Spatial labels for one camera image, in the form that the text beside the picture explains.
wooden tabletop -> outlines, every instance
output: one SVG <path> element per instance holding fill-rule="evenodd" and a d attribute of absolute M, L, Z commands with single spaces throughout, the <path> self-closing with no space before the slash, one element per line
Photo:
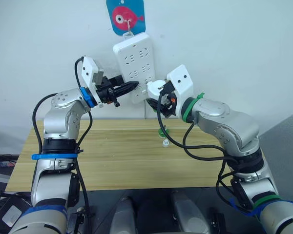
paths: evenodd
<path fill-rule="evenodd" d="M 166 119 L 170 135 L 182 142 L 189 127 L 179 119 Z M 42 133 L 42 122 L 38 122 Z M 80 136 L 88 127 L 82 120 Z M 162 146 L 156 119 L 94 120 L 78 155 L 80 170 L 87 190 L 179 188 L 215 186 L 221 161 L 198 161 L 183 149 L 173 145 Z M 194 127 L 187 145 L 215 144 L 218 141 Z M 36 161 L 38 142 L 32 130 L 6 187 L 7 192 L 30 191 Z M 222 156 L 215 149 L 191 150 L 204 157 Z"/>

electrical outlet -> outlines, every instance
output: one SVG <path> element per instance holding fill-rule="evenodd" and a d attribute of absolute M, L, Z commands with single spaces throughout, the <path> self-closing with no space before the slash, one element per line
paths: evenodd
<path fill-rule="evenodd" d="M 147 83 L 155 80 L 152 41 L 146 33 L 137 34 L 113 47 L 125 82 L 138 81 L 130 92 L 133 103 L 147 98 Z"/>

red fish sign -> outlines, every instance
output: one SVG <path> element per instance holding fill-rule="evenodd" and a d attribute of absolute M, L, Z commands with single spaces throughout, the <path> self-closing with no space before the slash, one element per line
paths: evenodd
<path fill-rule="evenodd" d="M 106 5 L 117 35 L 128 32 L 128 23 L 133 34 L 146 31 L 143 0 L 106 0 Z"/>
<path fill-rule="evenodd" d="M 128 31 L 127 21 L 129 21 L 130 28 L 133 28 L 138 20 L 144 21 L 143 16 L 137 17 L 136 14 L 126 6 L 116 7 L 112 17 L 116 27 L 123 31 Z"/>

blue tape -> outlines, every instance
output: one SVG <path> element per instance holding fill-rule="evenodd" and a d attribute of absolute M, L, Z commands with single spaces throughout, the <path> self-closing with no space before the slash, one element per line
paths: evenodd
<path fill-rule="evenodd" d="M 27 211 L 25 211 L 25 213 L 22 214 L 22 217 L 24 215 L 27 215 L 27 214 L 30 214 L 30 213 L 33 213 L 33 212 L 36 212 L 36 211 L 44 211 L 44 210 L 59 211 L 62 214 L 64 214 L 66 219 L 67 219 L 67 210 L 66 210 L 65 206 L 62 206 L 62 205 L 43 205 L 43 206 L 31 207 Z"/>
<path fill-rule="evenodd" d="M 87 104 L 89 105 L 89 107 L 93 108 L 94 104 L 91 100 L 91 96 L 87 93 L 85 87 L 80 87 L 80 91 L 82 92 L 82 95 L 84 97 L 84 100 L 87 102 Z"/>
<path fill-rule="evenodd" d="M 232 207 L 234 207 L 237 211 L 239 211 L 240 213 L 244 214 L 245 216 L 254 216 L 256 215 L 258 218 L 260 217 L 260 213 L 264 210 L 264 208 L 266 206 L 268 206 L 269 204 L 272 204 L 272 203 L 275 203 L 275 202 L 279 202 L 279 201 L 285 201 L 285 202 L 289 202 L 289 203 L 292 203 L 293 204 L 293 201 L 288 201 L 288 200 L 274 200 L 274 201 L 270 201 L 270 202 L 266 202 L 264 204 L 261 204 L 259 206 L 257 206 L 254 210 L 252 210 L 252 212 L 250 213 L 245 213 L 245 212 L 242 212 L 238 209 L 238 207 L 236 206 L 235 202 L 234 202 L 234 198 L 230 198 L 229 199 L 230 201 L 230 204 L 232 205 Z"/>
<path fill-rule="evenodd" d="M 31 156 L 32 160 L 38 160 L 43 158 L 77 158 L 78 154 L 45 154 L 45 155 L 38 155 L 34 154 Z"/>

